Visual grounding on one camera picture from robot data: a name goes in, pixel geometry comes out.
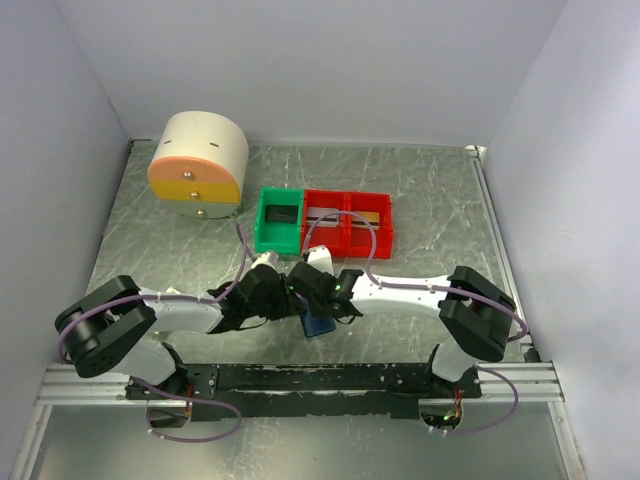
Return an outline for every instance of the cream cylinder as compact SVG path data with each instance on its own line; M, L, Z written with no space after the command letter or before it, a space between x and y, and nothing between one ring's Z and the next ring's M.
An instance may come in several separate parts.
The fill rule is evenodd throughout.
M248 159L247 139L231 120L181 112L167 122L147 176L168 209L220 218L240 206Z

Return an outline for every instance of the metal table surface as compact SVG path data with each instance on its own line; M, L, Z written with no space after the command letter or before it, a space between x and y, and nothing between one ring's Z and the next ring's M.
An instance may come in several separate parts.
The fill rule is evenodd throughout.
M237 268L240 244L231 220L185 218L160 207L146 179L155 146L134 145L89 290L130 274L149 288L197 293L230 279ZM464 264L509 291L513 281L482 182L477 160L457 148L254 147L239 219L253 239L262 185L388 192L395 245L391 260L375 262L376 272L425 277ZM289 267L291 259L282 265ZM290 318L242 333L174 333L168 340L187 362L416 362L426 361L446 335L436 320L405 315L367 316L338 327L306 340L299 320ZM505 361L523 361L518 345L510 346ZM581 465L552 366L508 368L516 369L506 374L520 379L524 403L507 423L480 435L443 439L419 421L382 415L308 416L251 418L225 440L185 445L146 434L145 403L121 400L125 376L123 383L82 380L73 369L54 366L45 375L15 478L555 480L569 478L570 468L571 478L584 478L574 475ZM509 408L508 387L489 380L483 398L466 402L461 428L486 424ZM191 424L178 435L209 436L231 422Z
M241 248L232 220L182 217L154 196L146 171L156 146L133 146L89 290L129 274L147 288L201 293L235 274ZM431 277L469 265L505 288L477 173L462 148L252 147L238 218L252 246L262 186L389 193L393 254L375 261L374 272ZM292 260L281 262L285 270ZM363 264L340 260L336 268ZM397 314L360 318L311 340L297 318L288 318L224 335L176 332L167 341L188 363L418 362L446 336L437 320ZM505 361L522 360L518 345L510 345Z

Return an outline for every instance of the metal frame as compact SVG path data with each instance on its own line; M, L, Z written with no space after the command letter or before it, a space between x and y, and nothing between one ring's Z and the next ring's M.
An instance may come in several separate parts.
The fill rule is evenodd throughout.
M33 409L27 431L18 451L18 457L13 464L10 480L29 480L31 478L52 408L51 405L36 405Z
M515 280L513 278L513 272L511 270L511 265L509 264L509 257L507 256L507 251L504 246L504 242L502 241L502 235L500 234L500 228L498 226L498 219L496 217L496 212L493 209L493 202L491 201L491 195L489 193L489 187L487 185L487 180L484 175L484 159L486 156L486 149L483 147L470 149L467 147L467 152L469 155L469 159L471 160L471 164L476 172L476 180L478 182L478 189L483 198L483 207L487 218L489 219L489 223L491 226L491 237L493 240L493 244L496 248L496 252L498 253L498 263L500 266L500 271L502 272L503 278L507 284L509 289L509 294L516 302L518 307L518 311L520 312L521 317L524 318L524 310L522 308L522 303L520 302L520 297L518 295L518 291L516 289ZM531 335L527 335L520 340L521 349L534 348L533 340L531 339ZM569 415L567 413L567 407L564 401L562 402L549 402L549 415L551 415L551 420L553 422L554 431L556 434L556 439L558 441L558 445L560 447L560 453L562 455L562 460L564 462L565 469L567 471L567 476L571 480L586 480L587 475L584 467L584 463L582 458L580 457L580 452L578 449L578 444L576 442L575 436L573 434L573 429L571 428L571 422L569 421Z
M514 382L521 402L562 402L563 396L551 363L488 363ZM502 380L479 372L481 398L466 399L468 403L512 402L511 388ZM51 365L45 373L36 406L184 406L176 400L127 400L125 387L129 377L121 373L105 373L95 378L78 377L72 365ZM424 399L421 405L450 403L450 399Z

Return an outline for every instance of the blue object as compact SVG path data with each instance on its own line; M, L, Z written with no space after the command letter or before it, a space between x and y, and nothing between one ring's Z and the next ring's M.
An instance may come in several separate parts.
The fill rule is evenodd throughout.
M298 298L300 298L305 307L307 307L304 312L300 314L300 322L302 323L302 330L304 330L305 337L317 337L318 335L333 332L336 329L336 321L333 317L314 317L309 311L307 301L304 298Z

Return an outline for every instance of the white wall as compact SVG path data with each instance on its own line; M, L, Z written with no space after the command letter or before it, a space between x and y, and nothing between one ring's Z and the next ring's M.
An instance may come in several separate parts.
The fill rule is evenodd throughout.
M566 0L56 0L133 138L486 145Z
M589 478L639 478L640 3L570 0L488 151L519 292Z
M57 314L86 288L127 139L50 0L0 16L0 478L7 478Z

